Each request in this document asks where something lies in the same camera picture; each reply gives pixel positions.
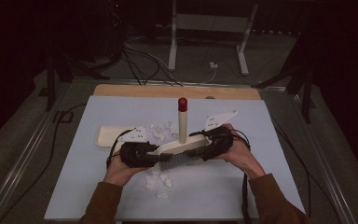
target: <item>person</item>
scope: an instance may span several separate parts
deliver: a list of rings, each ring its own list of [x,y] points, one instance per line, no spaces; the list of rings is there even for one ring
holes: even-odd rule
[[[231,124],[225,124],[234,130]],[[241,169],[249,178],[249,185],[255,196],[259,223],[263,224],[310,224],[311,219],[290,204],[281,192],[273,174],[266,174],[249,148],[237,138],[228,152],[215,158],[230,162]],[[79,220],[81,224],[112,223],[115,219],[123,187],[131,177],[147,168],[129,168],[119,156],[112,159],[103,182],[98,183],[85,215]]]

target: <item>white table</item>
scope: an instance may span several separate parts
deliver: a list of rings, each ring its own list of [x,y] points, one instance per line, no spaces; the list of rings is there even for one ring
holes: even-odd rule
[[[229,1],[222,1],[222,4],[229,4]],[[168,60],[168,69],[173,72],[176,68],[176,30],[203,30],[203,31],[223,31],[232,33],[242,33],[242,42],[236,47],[238,62],[240,64],[241,74],[249,75],[248,65],[243,51],[251,33],[255,13],[258,4],[252,5],[252,10],[247,17],[228,17],[228,16],[210,16],[199,14],[184,14],[176,12],[176,0],[172,0],[172,35],[170,58]]]
[[[188,100],[188,132],[200,131],[206,116],[238,110],[229,122],[244,131],[252,152],[267,173],[273,173],[289,202],[304,211],[295,182],[283,155],[278,137],[261,100]],[[105,173],[109,151],[95,144],[101,125],[161,125],[172,120],[177,125],[177,98],[91,96],[69,150],[45,219],[76,220]],[[197,161],[164,173],[173,186],[156,183],[146,190],[148,172],[135,175],[124,188],[117,220],[239,220],[243,173],[223,161]],[[167,190],[169,198],[156,194]],[[249,213],[257,218],[254,197],[249,193]]]

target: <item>wire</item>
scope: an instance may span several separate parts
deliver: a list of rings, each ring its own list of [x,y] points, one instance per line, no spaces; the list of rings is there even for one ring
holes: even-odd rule
[[[132,130],[126,130],[126,131],[122,132],[121,134],[119,134],[118,137],[116,138],[115,142],[113,143],[113,145],[112,145],[112,147],[110,149],[109,156],[106,159],[106,169],[109,168],[110,163],[112,162],[112,158],[114,158],[117,155],[117,154],[116,155],[114,154],[114,151],[115,151],[116,145],[118,143],[118,138],[123,136],[126,133],[129,133],[130,131],[132,131]]]
[[[243,137],[241,137],[241,139],[243,139],[245,142],[246,142],[246,144],[248,145],[248,147],[249,147],[249,149],[250,149],[250,142],[249,142],[249,139],[248,139],[248,137],[246,136],[246,134],[244,134],[243,132],[241,132],[240,130],[237,130],[237,129],[233,129],[233,130],[231,130],[231,131],[235,131],[235,132],[237,132],[237,133],[240,133],[240,134],[242,134],[242,136]]]
[[[138,66],[138,64],[135,63],[133,60],[129,60],[129,61],[126,60],[126,59],[121,59],[121,60],[123,60],[124,62],[129,63],[130,66],[133,67],[133,68],[139,73],[139,75],[142,77],[142,80],[139,80],[139,81],[141,82],[142,85],[144,85],[144,84],[145,84],[145,77],[148,77],[148,75],[145,74],[145,73],[141,70],[141,68]]]
[[[213,69],[213,76],[208,81],[201,82],[200,84],[205,84],[205,83],[212,82],[214,80],[214,78],[216,77],[216,70],[217,70],[217,68]]]
[[[48,167],[51,164],[51,161],[53,159],[54,156],[54,151],[55,151],[55,142],[57,139],[57,131],[58,128],[60,126],[60,123],[62,122],[62,119],[68,115],[68,114],[72,114],[72,111],[75,110],[78,107],[84,106],[86,104],[82,104],[82,105],[76,105],[71,107],[70,109],[68,109],[67,111],[65,111],[63,114],[60,115],[60,117],[57,120],[57,124],[55,126],[54,129],[54,135],[53,135],[53,141],[51,144],[51,151],[50,151],[50,155],[48,157],[48,163],[45,165],[45,167],[43,168],[43,170],[40,172],[40,174],[37,176],[37,178],[34,180],[34,182],[22,193],[22,195],[20,195],[20,197],[6,210],[6,212],[0,217],[0,223],[2,223],[2,221],[5,219],[5,217],[10,213],[10,211],[21,201],[21,199],[31,190],[31,188],[34,187],[34,185],[37,183],[37,181],[43,176],[43,174],[46,172],[46,170],[48,169]]]
[[[146,57],[145,55],[137,54],[137,53],[134,53],[134,52],[128,52],[128,53],[129,53],[129,54],[138,55],[138,56],[142,56],[142,57]],[[146,84],[147,84],[147,81],[148,81],[149,79],[151,79],[151,78],[153,78],[153,79],[155,79],[155,80],[161,80],[161,79],[158,79],[158,78],[154,78],[154,76],[155,76],[155,75],[159,72],[159,70],[160,70],[159,63],[157,63],[157,65],[158,65],[158,70],[157,70],[153,75],[151,75],[151,76],[145,74],[145,73],[139,68],[138,64],[134,63],[133,61],[131,61],[131,64],[137,69],[137,71],[140,73],[140,75],[144,75],[144,76],[146,77],[146,78],[144,78],[144,79],[142,80],[142,85],[146,85]],[[161,80],[161,81],[164,82],[164,83],[166,83],[166,84],[168,84],[168,85],[171,85],[171,86],[172,86],[171,83],[169,83],[169,82],[167,82],[167,81],[165,81],[165,80]]]
[[[287,134],[284,132],[282,126],[279,124],[279,122],[272,116],[270,115],[273,119],[273,121],[276,123],[276,125],[278,126],[279,129],[275,128],[275,131],[284,139],[284,141],[289,145],[289,147],[292,149],[292,151],[295,153],[297,159],[299,160],[299,162],[301,163],[303,169],[305,170],[306,174],[307,174],[307,180],[308,180],[308,190],[309,190],[309,216],[310,216],[310,178],[314,181],[314,183],[318,186],[319,190],[322,192],[322,194],[324,195],[324,197],[327,199],[327,201],[330,203],[330,205],[332,206],[334,213],[337,217],[338,223],[340,223],[339,217],[338,217],[338,212],[336,210],[336,207],[333,205],[333,203],[331,202],[330,198],[328,197],[327,193],[324,191],[324,189],[322,188],[322,186],[318,183],[318,181],[316,180],[316,178],[313,176],[313,174],[308,170],[307,166],[305,165],[305,163],[303,162],[303,160],[301,159],[301,157],[298,155],[295,147],[293,146],[292,142],[290,141],[289,137],[287,136]]]
[[[149,60],[151,60],[151,61],[153,61],[153,62],[156,63],[157,69],[156,69],[156,71],[155,71],[152,75],[150,75],[150,76],[147,75],[147,74],[145,74],[144,72],[142,72],[141,69],[139,68],[139,66],[138,66],[136,63],[134,64],[134,65],[136,66],[138,72],[141,73],[141,74],[143,74],[143,75],[145,75],[145,76],[147,77],[147,78],[144,80],[144,83],[143,83],[144,85],[146,85],[147,81],[148,81],[150,78],[152,78],[152,77],[154,77],[155,75],[158,74],[158,72],[159,72],[159,70],[160,70],[160,65],[159,65],[159,63],[157,62],[156,59],[151,58],[151,57],[147,57],[147,55],[142,54],[142,53],[140,53],[139,51],[135,51],[135,50],[134,50],[134,52],[130,52],[130,51],[126,51],[126,52],[128,52],[129,54],[133,54],[133,55],[145,57],[146,59],[149,59]]]
[[[129,67],[130,67],[130,70],[132,71],[133,76],[134,76],[135,79],[138,81],[138,84],[139,84],[139,85],[142,85],[141,81],[139,80],[139,78],[136,76],[135,72],[134,72],[133,69],[132,69],[132,66],[131,66],[132,61],[130,60],[130,58],[129,58],[127,52],[126,52],[125,50],[123,50],[123,53],[124,53],[124,55],[126,56],[126,59],[127,59],[126,62],[129,64]]]
[[[149,58],[149,59],[153,60],[156,64],[158,64],[158,68],[161,68],[160,63],[162,63],[162,64],[167,68],[167,70],[168,70],[168,65],[167,65],[165,62],[163,62],[159,57],[154,56],[154,55],[149,54],[149,53],[146,53],[146,52],[142,52],[142,51],[140,51],[140,50],[138,50],[138,49],[135,49],[135,48],[131,47],[130,45],[128,45],[127,43],[124,43],[124,45],[126,46],[126,47],[124,48],[124,50],[132,50],[132,51],[135,51],[135,52],[139,53],[141,56],[144,56],[144,57],[146,57],[146,58]],[[164,75],[165,75],[168,79],[170,79],[172,82],[174,82],[175,84],[177,84],[177,85],[179,85],[179,86],[183,86],[179,80],[177,80],[176,78],[174,78],[174,77],[172,76],[172,74],[171,74],[170,71],[168,71],[168,74],[167,74],[167,72],[166,72],[164,69],[162,69],[162,68],[160,69],[160,71],[162,71],[162,72],[164,73]]]

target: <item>person's right hand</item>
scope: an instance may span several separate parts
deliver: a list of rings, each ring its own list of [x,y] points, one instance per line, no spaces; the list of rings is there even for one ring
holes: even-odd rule
[[[231,124],[224,124],[222,126],[229,128],[232,130],[231,132],[233,134],[238,135],[237,132],[233,131],[234,127]],[[215,159],[229,161],[231,164],[244,171],[249,179],[266,174],[263,167],[251,153],[249,148],[238,138],[234,138],[234,143],[228,152],[215,157]]]

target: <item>metal stand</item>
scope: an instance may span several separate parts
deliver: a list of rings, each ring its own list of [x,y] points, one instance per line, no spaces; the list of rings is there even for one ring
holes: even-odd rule
[[[241,73],[248,75],[249,70],[246,64],[243,51],[251,33],[255,13],[258,4],[254,4],[251,14],[248,18],[243,17],[224,17],[224,16],[208,16],[195,14],[182,14],[176,12],[176,0],[172,1],[172,39],[170,59],[168,61],[168,69],[173,72],[176,67],[176,29],[205,30],[205,31],[222,31],[243,33],[243,40],[237,46],[238,60],[240,63]]]

